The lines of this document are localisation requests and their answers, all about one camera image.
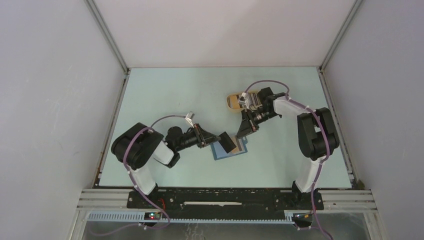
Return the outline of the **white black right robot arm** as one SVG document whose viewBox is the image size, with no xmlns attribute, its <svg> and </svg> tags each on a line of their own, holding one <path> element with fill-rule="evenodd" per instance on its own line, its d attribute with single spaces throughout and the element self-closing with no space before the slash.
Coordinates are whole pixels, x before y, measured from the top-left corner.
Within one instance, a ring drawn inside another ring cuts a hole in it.
<svg viewBox="0 0 424 240">
<path fill-rule="evenodd" d="M 290 201 L 295 208 L 304 209 L 311 202 L 324 163 L 340 145 L 332 113 L 327 107 L 312 109 L 284 92 L 273 93 L 270 87 L 262 88 L 257 97 L 261 104 L 253 109 L 248 106 L 246 92 L 238 99 L 243 109 L 236 137 L 243 138 L 257 132 L 261 123 L 274 117 L 288 114 L 296 117 L 298 146 L 308 160 L 302 164 L 292 184 Z"/>
</svg>

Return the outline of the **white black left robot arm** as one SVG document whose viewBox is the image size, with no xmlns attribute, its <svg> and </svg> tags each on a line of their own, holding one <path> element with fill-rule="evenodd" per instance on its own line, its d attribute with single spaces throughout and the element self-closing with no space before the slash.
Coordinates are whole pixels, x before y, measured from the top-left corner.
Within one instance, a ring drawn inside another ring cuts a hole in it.
<svg viewBox="0 0 424 240">
<path fill-rule="evenodd" d="M 138 201 L 145 208 L 153 208 L 158 202 L 158 194 L 154 192 L 157 183 L 148 161 L 155 160 L 172 168 L 180 159 L 180 151 L 193 146 L 201 149 L 220 140 L 221 136 L 204 130 L 198 123 L 185 132 L 173 126 L 164 136 L 139 122 L 115 139 L 111 152 L 124 164 L 134 186 L 141 190 Z"/>
</svg>

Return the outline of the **orange striped card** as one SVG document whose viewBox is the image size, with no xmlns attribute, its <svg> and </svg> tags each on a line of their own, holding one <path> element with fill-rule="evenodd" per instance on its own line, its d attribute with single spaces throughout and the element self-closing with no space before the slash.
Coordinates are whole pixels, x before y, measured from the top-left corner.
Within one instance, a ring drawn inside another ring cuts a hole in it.
<svg viewBox="0 0 424 240">
<path fill-rule="evenodd" d="M 235 148 L 231 151 L 233 155 L 240 155 L 247 152 L 247 143 L 248 140 L 246 137 L 237 138 L 236 136 L 231 137 L 233 143 L 235 144 Z"/>
</svg>

